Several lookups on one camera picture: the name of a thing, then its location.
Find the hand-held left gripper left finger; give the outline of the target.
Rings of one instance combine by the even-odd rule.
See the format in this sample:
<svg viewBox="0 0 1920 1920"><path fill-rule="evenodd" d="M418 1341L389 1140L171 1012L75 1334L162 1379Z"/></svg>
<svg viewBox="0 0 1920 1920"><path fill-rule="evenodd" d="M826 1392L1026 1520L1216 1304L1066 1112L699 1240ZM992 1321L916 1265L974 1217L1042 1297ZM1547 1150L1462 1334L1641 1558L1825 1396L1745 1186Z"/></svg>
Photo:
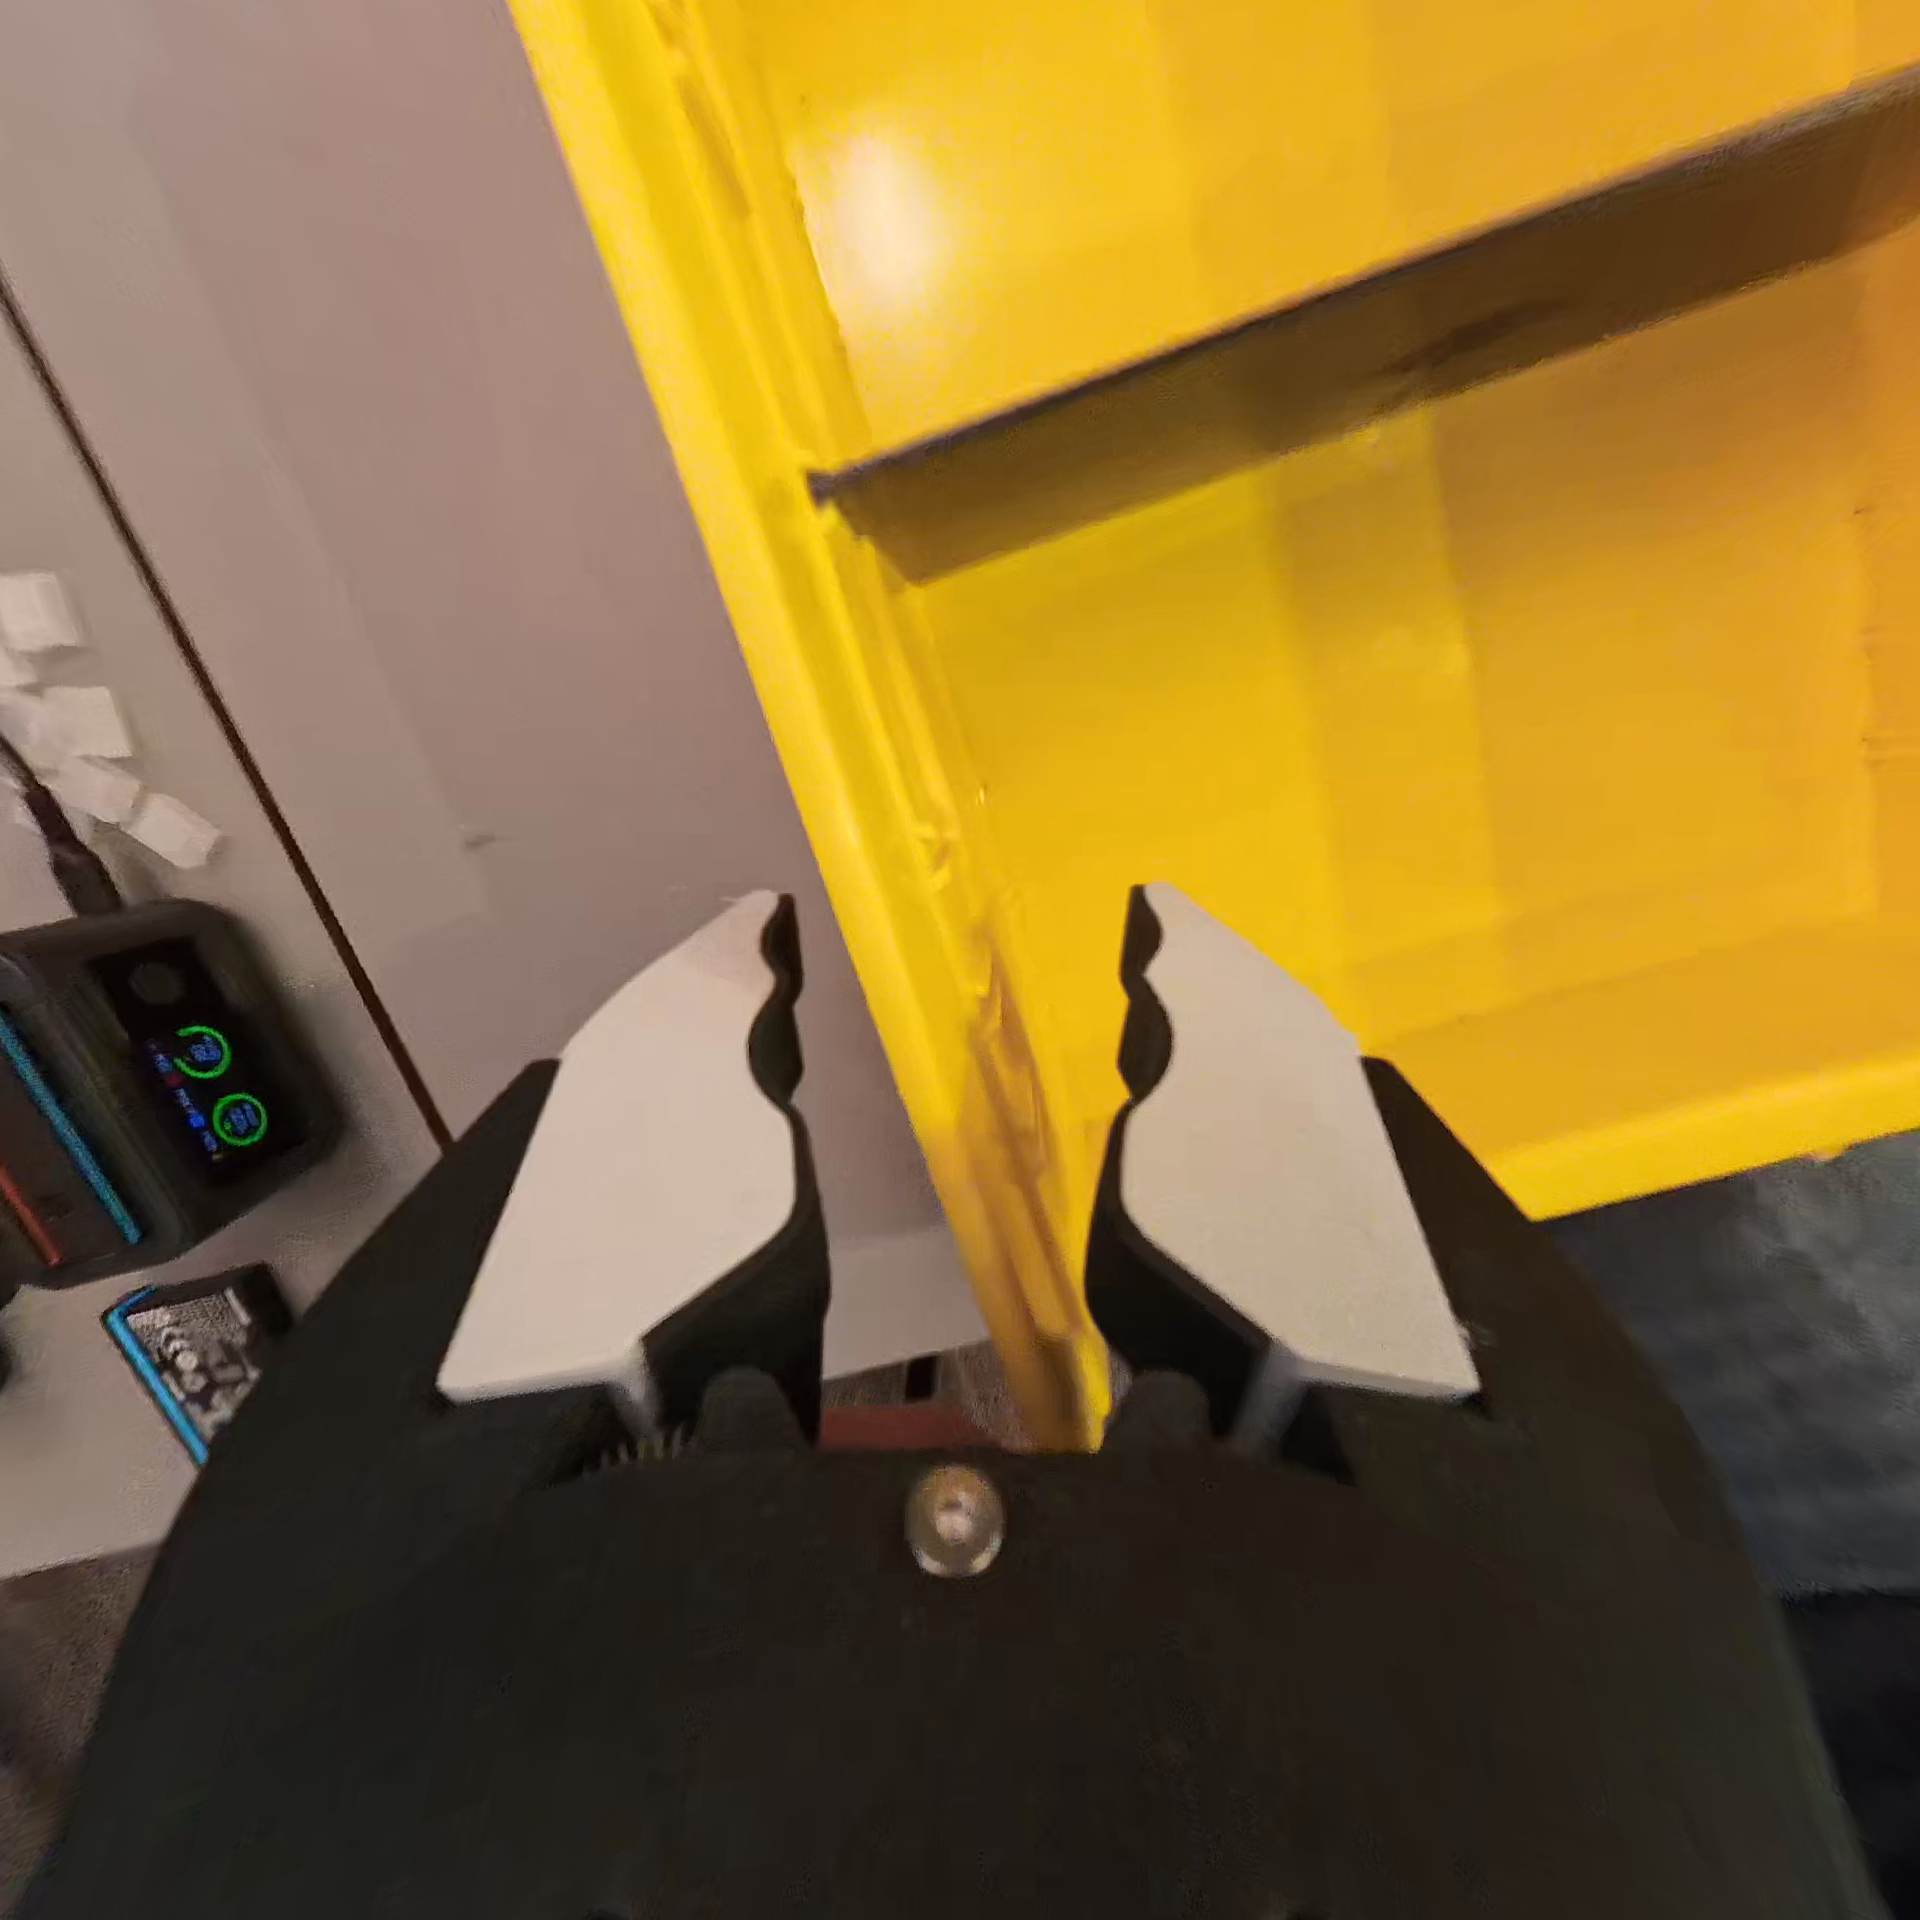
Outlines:
<svg viewBox="0 0 1920 1920"><path fill-rule="evenodd" d="M830 1242L802 988L798 906L755 891L571 1036L440 1363L449 1403L589 1387L658 1438L757 1371L819 1441Z"/></svg>

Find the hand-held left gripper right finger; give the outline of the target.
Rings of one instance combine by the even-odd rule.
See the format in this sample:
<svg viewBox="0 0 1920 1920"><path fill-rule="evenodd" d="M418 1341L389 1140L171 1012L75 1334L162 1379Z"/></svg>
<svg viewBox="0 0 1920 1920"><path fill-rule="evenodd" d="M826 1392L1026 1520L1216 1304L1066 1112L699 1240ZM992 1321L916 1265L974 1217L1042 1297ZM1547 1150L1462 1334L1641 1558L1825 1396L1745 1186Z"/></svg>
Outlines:
<svg viewBox="0 0 1920 1920"><path fill-rule="evenodd" d="M1356 1038L1164 881L1130 897L1121 986L1125 1100L1086 1256L1110 1354L1193 1384L1236 1451L1274 1451L1320 1387L1473 1401Z"/></svg>

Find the yellow plastic bin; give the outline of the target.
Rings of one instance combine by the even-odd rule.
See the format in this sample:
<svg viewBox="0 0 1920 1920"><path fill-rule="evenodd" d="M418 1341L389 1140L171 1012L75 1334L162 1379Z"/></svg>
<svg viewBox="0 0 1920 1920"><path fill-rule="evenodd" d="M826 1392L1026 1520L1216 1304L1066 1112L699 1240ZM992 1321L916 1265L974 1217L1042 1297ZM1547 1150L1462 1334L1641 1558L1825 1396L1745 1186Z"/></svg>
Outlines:
<svg viewBox="0 0 1920 1920"><path fill-rule="evenodd" d="M808 474L1918 60L1915 5L514 5L1026 1428L1169 881L1529 1213L1915 1128L1915 221L905 580Z"/></svg>

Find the blue-edged circuit board box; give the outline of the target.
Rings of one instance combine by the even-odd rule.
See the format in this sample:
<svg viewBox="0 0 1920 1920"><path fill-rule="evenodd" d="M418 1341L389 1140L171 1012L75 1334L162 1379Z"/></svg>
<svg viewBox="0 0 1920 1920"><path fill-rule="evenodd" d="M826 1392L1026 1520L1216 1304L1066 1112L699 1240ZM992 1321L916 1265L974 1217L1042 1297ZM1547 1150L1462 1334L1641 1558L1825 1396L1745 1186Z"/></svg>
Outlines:
<svg viewBox="0 0 1920 1920"><path fill-rule="evenodd" d="M252 1396L294 1321L275 1268L262 1262L136 1286L101 1317L112 1348L194 1469L206 1465L210 1445Z"/></svg>

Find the black device with display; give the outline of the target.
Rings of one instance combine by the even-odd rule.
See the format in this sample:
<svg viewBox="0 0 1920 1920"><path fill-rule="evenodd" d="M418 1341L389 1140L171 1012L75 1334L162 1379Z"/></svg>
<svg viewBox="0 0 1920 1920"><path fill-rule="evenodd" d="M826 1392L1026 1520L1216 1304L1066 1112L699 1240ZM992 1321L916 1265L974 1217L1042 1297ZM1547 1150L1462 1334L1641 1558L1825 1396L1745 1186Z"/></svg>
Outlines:
<svg viewBox="0 0 1920 1920"><path fill-rule="evenodd" d="M252 931L166 899L2 941L2 1286L169 1265L322 1163L346 1114Z"/></svg>

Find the black bin divider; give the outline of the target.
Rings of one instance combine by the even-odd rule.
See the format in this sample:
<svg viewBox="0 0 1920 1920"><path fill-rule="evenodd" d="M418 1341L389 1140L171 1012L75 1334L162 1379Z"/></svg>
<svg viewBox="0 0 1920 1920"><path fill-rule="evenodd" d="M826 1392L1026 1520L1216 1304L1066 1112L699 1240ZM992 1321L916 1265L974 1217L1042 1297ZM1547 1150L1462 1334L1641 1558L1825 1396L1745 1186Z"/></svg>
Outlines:
<svg viewBox="0 0 1920 1920"><path fill-rule="evenodd" d="M1915 221L1907 65L870 454L808 499L912 585L1822 267Z"/></svg>

